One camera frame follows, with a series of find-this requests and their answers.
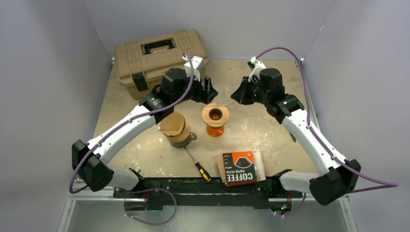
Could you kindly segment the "coffee paper filter box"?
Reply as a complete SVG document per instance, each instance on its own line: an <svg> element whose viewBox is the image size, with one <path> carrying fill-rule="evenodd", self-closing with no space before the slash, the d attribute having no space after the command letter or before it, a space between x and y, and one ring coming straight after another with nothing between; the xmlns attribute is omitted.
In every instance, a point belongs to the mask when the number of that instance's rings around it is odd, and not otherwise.
<svg viewBox="0 0 410 232"><path fill-rule="evenodd" d="M254 158L251 151L224 153L222 158L227 186L248 185L257 181Z"/></svg>

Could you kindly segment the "brown paper coffee filter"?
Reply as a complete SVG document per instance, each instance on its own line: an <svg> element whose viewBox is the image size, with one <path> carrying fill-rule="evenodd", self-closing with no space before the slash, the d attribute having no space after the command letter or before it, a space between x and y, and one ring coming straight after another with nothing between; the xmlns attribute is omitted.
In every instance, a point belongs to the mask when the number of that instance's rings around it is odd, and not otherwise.
<svg viewBox="0 0 410 232"><path fill-rule="evenodd" d="M181 131L181 128L184 126L185 122L186 120L181 113L173 112L160 122L159 131L161 133L169 132L171 135L176 135Z"/></svg>

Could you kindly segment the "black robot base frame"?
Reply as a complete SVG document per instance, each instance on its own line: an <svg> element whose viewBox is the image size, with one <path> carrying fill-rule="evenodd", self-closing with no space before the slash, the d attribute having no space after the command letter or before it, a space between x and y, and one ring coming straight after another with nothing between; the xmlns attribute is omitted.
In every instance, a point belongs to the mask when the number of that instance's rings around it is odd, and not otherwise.
<svg viewBox="0 0 410 232"><path fill-rule="evenodd" d="M213 177L206 182L199 177L146 177L141 179L131 190L110 187L107 179L97 181L95 185L84 181L75 181L69 190L71 194L110 190L111 198L136 202L142 199L144 209L162 210L164 206L248 206L254 209L271 209L289 212L295 207L291 200L301 200L304 194L288 191L279 186L276 176L250 185L226 186L221 178Z"/></svg>

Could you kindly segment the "clear glass dripper cone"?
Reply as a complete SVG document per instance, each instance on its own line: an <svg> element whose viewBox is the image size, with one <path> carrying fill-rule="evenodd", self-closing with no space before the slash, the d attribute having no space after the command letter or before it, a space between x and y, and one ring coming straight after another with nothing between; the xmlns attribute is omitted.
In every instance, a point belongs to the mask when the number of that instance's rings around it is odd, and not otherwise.
<svg viewBox="0 0 410 232"><path fill-rule="evenodd" d="M235 101L231 98L231 95L237 90L237 85L222 85L215 87L215 90L218 92L218 95L213 99L213 102L218 105L229 105Z"/></svg>

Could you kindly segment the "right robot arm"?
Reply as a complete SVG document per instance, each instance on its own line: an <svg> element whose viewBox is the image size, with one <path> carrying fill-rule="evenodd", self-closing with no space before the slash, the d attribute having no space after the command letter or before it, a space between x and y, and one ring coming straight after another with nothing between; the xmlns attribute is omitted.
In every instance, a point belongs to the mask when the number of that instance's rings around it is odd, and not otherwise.
<svg viewBox="0 0 410 232"><path fill-rule="evenodd" d="M275 68L261 69L259 74L244 76L231 98L242 105L263 104L301 145L313 162L315 174L283 171L271 184L279 197L291 190L311 194L321 205L328 205L351 193L361 171L360 163L348 160L316 131L300 100L285 92L282 75Z"/></svg>

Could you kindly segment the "orange glass carafe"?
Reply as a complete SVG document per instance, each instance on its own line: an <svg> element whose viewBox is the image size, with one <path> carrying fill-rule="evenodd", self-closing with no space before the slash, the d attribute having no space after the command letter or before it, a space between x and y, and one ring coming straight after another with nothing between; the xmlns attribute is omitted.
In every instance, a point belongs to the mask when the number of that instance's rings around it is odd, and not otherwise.
<svg viewBox="0 0 410 232"><path fill-rule="evenodd" d="M211 137L219 137L224 133L224 126L214 128L211 126L206 126L206 132Z"/></svg>

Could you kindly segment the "smoky glass carafe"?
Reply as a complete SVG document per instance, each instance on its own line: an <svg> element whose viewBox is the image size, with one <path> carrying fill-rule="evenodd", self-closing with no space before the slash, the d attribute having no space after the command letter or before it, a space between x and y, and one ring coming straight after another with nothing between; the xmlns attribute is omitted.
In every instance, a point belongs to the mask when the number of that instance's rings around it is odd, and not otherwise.
<svg viewBox="0 0 410 232"><path fill-rule="evenodd" d="M195 140L197 140L197 135L194 132L191 132L185 140L180 141L180 142L169 141L169 143L171 146L175 148L185 148L187 145L190 144L191 141L195 141Z"/></svg>

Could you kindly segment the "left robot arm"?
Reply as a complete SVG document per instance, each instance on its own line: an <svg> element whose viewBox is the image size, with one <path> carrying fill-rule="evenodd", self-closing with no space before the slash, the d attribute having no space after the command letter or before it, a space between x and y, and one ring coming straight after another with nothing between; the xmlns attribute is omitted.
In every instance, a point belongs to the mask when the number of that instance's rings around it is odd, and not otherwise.
<svg viewBox="0 0 410 232"><path fill-rule="evenodd" d="M144 193L140 174L132 169L109 168L116 154L139 134L152 128L174 112L180 102L192 100L210 103L218 92L211 78L202 80L189 76L185 70L172 68L162 77L162 82L143 97L138 105L112 128L100 136L72 145L72 168L91 191L97 192L106 186L125 189L133 198Z"/></svg>

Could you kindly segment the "wooden ring holder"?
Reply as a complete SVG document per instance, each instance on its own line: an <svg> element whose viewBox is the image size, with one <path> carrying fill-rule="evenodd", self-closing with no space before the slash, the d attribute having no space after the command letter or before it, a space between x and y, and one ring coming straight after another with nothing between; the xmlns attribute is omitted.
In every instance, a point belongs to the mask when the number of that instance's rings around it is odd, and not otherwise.
<svg viewBox="0 0 410 232"><path fill-rule="evenodd" d="M189 122L185 122L184 126L182 126L181 131L178 132L176 135L171 135L169 132L163 133L165 137L172 142L180 142L185 140L189 134L191 133L191 125Z"/></svg>
<svg viewBox="0 0 410 232"><path fill-rule="evenodd" d="M230 118L227 107L216 103L208 104L202 110L202 119L204 123L212 128L224 126Z"/></svg>

